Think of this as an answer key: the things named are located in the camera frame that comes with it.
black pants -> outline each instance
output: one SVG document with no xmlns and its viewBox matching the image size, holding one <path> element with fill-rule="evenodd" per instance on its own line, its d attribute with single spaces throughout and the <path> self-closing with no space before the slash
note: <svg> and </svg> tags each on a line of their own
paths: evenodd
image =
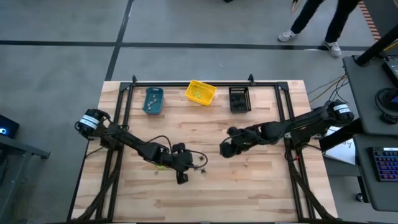
<svg viewBox="0 0 398 224">
<path fill-rule="evenodd" d="M 335 16 L 333 17 L 325 41 L 328 43 L 336 42 L 343 31 L 344 25 L 347 22 L 349 14 L 355 9 L 360 0 L 339 0 Z M 323 0 L 308 0 L 305 3 L 300 15 L 294 21 L 291 30 L 295 34 L 299 34 L 308 24 L 309 20 L 317 11 L 319 5 Z"/>
</svg>

computer monitor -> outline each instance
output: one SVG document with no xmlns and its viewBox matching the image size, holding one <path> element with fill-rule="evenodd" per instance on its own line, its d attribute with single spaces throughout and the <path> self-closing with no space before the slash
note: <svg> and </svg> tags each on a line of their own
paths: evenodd
<svg viewBox="0 0 398 224">
<path fill-rule="evenodd" d="M 18 128 L 19 124 L 17 122 L 0 115 L 0 135 L 14 138 Z"/>
</svg>

gray floor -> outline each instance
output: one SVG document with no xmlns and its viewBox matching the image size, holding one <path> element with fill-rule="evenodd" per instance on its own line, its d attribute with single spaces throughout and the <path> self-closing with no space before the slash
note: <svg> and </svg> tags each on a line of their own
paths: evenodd
<svg viewBox="0 0 398 224">
<path fill-rule="evenodd" d="M 115 41 L 126 4 L 127 0 L 0 0 L 0 40 Z M 335 4 L 336 0 L 326 1 L 293 44 L 319 45 Z M 277 0 L 135 0 L 124 41 L 276 45 L 276 35 L 299 13 L 291 14 L 290 8 L 290 1 Z M 345 46 L 373 43 L 359 9 L 340 40 Z M 97 105 L 112 51 L 0 45 L 0 114 L 21 124 L 17 138 L 22 142 L 52 151 L 48 161 L 34 159 L 29 165 L 15 218 L 28 218 L 29 223 L 66 219 L 86 147 L 73 124 Z M 130 80 L 132 74 L 140 80 L 229 80 L 246 79 L 250 73 L 258 80 L 305 80 L 310 91 L 344 71 L 341 59 L 325 51 L 122 48 L 112 80 Z M 349 85 L 340 93 L 353 105 Z M 329 95 L 311 106 L 320 106 Z M 330 182 L 341 218 L 397 220 L 397 214 L 356 203 L 354 177 L 330 177 Z"/>
</svg>

yellow basket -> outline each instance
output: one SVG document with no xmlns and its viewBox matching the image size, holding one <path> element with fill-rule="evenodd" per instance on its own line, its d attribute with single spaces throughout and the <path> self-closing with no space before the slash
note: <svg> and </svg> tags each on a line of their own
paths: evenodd
<svg viewBox="0 0 398 224">
<path fill-rule="evenodd" d="M 192 101 L 208 106 L 216 94 L 216 90 L 217 87 L 192 80 L 185 92 L 185 96 Z"/>
</svg>

desk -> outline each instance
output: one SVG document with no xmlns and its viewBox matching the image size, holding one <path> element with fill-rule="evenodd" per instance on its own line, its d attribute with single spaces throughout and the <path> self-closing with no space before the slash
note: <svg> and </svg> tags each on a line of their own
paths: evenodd
<svg viewBox="0 0 398 224">
<path fill-rule="evenodd" d="M 387 124 L 379 119 L 381 111 L 374 102 L 374 96 L 383 88 L 394 88 L 389 77 L 382 69 L 383 59 L 374 58 L 369 65 L 362 67 L 353 57 L 345 57 L 343 64 L 347 74 L 359 118 L 349 126 L 343 127 L 330 136 L 323 138 L 322 149 L 330 149 L 352 138 L 353 133 L 379 136 L 398 136 L 398 125 Z"/>
<path fill-rule="evenodd" d="M 105 82 L 99 100 L 98 109 L 112 117 L 119 84 Z M 162 113 L 148 116 L 141 109 L 146 88 L 134 87 L 129 131 L 143 140 L 164 134 L 172 144 L 184 142 L 187 148 L 204 152 L 209 158 L 205 167 L 207 172 L 201 174 L 190 169 L 187 172 L 189 182 L 177 185 L 174 170 L 160 170 L 156 174 L 153 164 L 143 161 L 134 150 L 125 147 L 114 211 L 115 222 L 297 221 L 283 141 L 275 146 L 256 146 L 230 159 L 219 155 L 219 144 L 227 137 L 226 130 L 230 126 L 243 128 L 254 123 L 279 120 L 273 88 L 249 87 L 252 111 L 246 114 L 230 112 L 228 87 L 218 87 L 210 106 L 187 100 L 184 95 L 186 87 L 162 88 Z M 291 81 L 289 88 L 294 113 L 309 112 L 304 82 Z M 98 143 L 90 142 L 87 153 L 98 148 Z M 103 150 L 86 159 L 72 218 L 81 215 L 98 193 L 105 157 L 106 150 Z M 312 191 L 322 205 L 336 216 L 321 152 L 307 148 L 303 151 L 303 157 Z M 200 163 L 196 155 L 194 160 Z M 304 214 L 307 214 L 303 193 L 300 195 Z"/>
<path fill-rule="evenodd" d="M 398 139 L 365 134 L 355 134 L 353 139 L 361 178 L 366 188 L 362 193 L 369 197 L 375 210 L 398 212 L 398 182 L 378 182 L 369 156 L 369 147 L 398 147 Z"/>
</svg>

